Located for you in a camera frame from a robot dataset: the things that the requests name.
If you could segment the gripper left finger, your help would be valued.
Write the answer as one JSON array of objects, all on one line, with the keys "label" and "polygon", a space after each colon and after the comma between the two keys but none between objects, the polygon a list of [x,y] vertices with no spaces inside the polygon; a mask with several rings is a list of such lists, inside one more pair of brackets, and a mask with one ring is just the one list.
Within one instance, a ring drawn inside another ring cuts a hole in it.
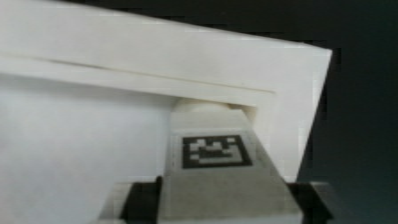
[{"label": "gripper left finger", "polygon": [[164,178],[118,183],[104,206],[105,224],[159,224]]}]

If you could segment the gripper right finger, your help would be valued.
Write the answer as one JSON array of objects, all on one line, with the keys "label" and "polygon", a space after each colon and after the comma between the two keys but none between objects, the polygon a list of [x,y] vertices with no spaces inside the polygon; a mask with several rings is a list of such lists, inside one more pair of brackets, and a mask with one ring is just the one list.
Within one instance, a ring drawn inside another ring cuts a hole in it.
[{"label": "gripper right finger", "polygon": [[296,182],[288,189],[304,213],[303,224],[338,224],[340,213],[333,187],[326,182]]}]

